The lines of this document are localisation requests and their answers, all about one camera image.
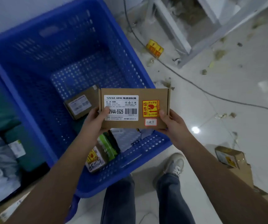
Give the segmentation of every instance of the floor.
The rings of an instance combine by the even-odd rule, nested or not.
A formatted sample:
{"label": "floor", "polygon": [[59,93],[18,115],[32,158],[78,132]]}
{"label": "floor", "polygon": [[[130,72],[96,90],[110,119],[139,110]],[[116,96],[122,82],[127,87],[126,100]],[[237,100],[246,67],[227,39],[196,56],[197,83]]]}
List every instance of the floor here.
{"label": "floor", "polygon": [[[263,22],[262,25],[252,29],[257,20]],[[199,128],[195,137],[213,154],[217,145],[232,147],[237,139],[235,149],[243,151],[251,164],[254,184],[268,192],[268,110],[205,95],[159,62],[149,64],[151,56],[130,34],[127,36],[156,87],[163,88],[165,83],[162,81],[170,81],[174,87],[171,108],[183,117],[188,128]],[[161,45],[168,49],[169,43],[166,41]],[[226,54],[211,64],[214,52],[219,49],[225,50]],[[206,75],[201,74],[203,69],[207,70]],[[227,35],[224,43],[216,42],[177,72],[212,94],[268,107],[268,9]],[[230,118],[230,113],[235,113],[236,117]],[[151,180],[160,169],[157,166],[174,152],[177,149],[171,146],[134,171],[136,223],[147,213],[142,224],[159,223],[159,204]],[[221,223],[187,161],[180,181],[182,195],[196,223]],[[78,211],[69,223],[99,223],[104,195],[105,191],[80,200]]]}

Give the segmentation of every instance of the white sneaker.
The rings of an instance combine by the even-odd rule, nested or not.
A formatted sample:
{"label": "white sneaker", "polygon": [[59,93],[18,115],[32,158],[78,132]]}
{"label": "white sneaker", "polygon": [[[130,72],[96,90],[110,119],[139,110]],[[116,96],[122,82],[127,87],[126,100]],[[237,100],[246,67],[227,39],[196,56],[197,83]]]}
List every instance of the white sneaker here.
{"label": "white sneaker", "polygon": [[180,153],[174,153],[170,156],[169,160],[167,161],[164,169],[160,172],[153,181],[153,186],[156,188],[157,182],[160,177],[162,177],[166,173],[175,174],[177,177],[183,172],[184,169],[184,159],[185,157]]}

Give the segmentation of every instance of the power cord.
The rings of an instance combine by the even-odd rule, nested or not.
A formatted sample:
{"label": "power cord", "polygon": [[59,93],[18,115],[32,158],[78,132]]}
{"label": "power cord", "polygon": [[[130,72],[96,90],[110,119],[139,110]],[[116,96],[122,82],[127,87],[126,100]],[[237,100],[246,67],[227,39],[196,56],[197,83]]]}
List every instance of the power cord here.
{"label": "power cord", "polygon": [[[128,27],[130,29],[130,31],[133,33],[133,35],[135,36],[135,38],[137,39],[137,41],[139,41],[139,43],[152,55],[154,56],[147,48],[146,46],[142,43],[142,41],[139,40],[139,38],[136,36],[136,34],[134,33],[132,27],[131,27],[131,24],[130,24],[130,21],[128,19],[128,15],[127,15],[127,8],[126,8],[126,0],[124,0],[124,10],[125,10],[125,16],[126,16],[126,20],[127,20],[127,23],[128,23]],[[202,92],[212,96],[212,97],[215,97],[215,98],[218,98],[220,100],[223,100],[223,101],[228,101],[228,102],[232,102],[232,103],[236,103],[236,104],[240,104],[240,105],[248,105],[248,106],[253,106],[253,107],[259,107],[259,108],[263,108],[263,109],[266,109],[268,110],[268,107],[264,107],[264,106],[260,106],[260,105],[253,105],[253,104],[248,104],[248,103],[243,103],[243,102],[238,102],[238,101],[232,101],[232,100],[229,100],[229,99],[226,99],[226,98],[222,98],[222,97],[219,97],[217,95],[214,95],[214,94],[211,94],[209,92],[207,92],[206,90],[204,90],[203,88],[199,87],[198,85],[196,85],[195,83],[193,83],[192,81],[184,78],[183,76],[181,76],[180,74],[178,74],[176,71],[174,71],[173,69],[171,69],[170,67],[168,67],[165,63],[163,63],[161,60],[159,60],[158,58],[156,58],[164,67],[166,67],[167,69],[169,69],[170,71],[172,71],[174,74],[176,74],[178,77],[180,77],[181,79],[185,80],[186,82],[192,84],[193,86],[195,86],[196,88],[198,88],[199,90],[201,90]]]}

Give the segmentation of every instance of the blue plastic crate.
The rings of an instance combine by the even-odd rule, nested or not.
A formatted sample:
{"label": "blue plastic crate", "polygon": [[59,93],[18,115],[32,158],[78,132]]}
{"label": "blue plastic crate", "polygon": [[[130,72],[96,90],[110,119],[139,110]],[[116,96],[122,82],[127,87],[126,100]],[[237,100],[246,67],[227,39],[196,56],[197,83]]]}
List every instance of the blue plastic crate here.
{"label": "blue plastic crate", "polygon": [[[4,85],[4,83],[1,80],[1,78],[0,78],[0,89],[6,95],[7,100],[14,105],[14,107],[16,108],[16,112],[20,116],[23,116],[23,113],[18,108],[18,105],[16,105],[15,101],[11,97],[10,92],[7,90],[7,87]],[[74,217],[74,215],[76,214],[76,211],[78,209],[78,202],[79,201],[80,201],[80,198],[78,196],[74,195],[73,196],[73,199],[72,199],[72,203],[71,203],[70,209],[69,209],[69,213],[68,213],[67,217],[65,218],[65,222],[70,221]]]}
{"label": "blue plastic crate", "polygon": [[[64,100],[94,84],[154,88],[103,0],[75,0],[0,34],[0,77],[50,166],[76,137]],[[95,195],[170,145],[154,132],[98,173],[84,168],[76,195]]]}

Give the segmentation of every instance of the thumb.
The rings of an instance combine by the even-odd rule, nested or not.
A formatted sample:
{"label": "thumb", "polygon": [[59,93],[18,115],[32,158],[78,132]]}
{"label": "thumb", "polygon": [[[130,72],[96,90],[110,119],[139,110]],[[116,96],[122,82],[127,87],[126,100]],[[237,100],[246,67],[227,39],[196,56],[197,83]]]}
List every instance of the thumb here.
{"label": "thumb", "polygon": [[164,123],[166,123],[166,125],[168,126],[171,123],[171,119],[168,115],[166,115],[166,113],[163,110],[160,110],[160,118],[162,119],[162,121]]}
{"label": "thumb", "polygon": [[103,120],[105,119],[105,117],[108,115],[108,113],[109,113],[109,107],[105,107],[104,109],[103,109],[103,111],[98,115],[98,117],[96,118],[96,120],[98,121],[98,122],[100,122],[100,123],[102,123],[103,122]]}

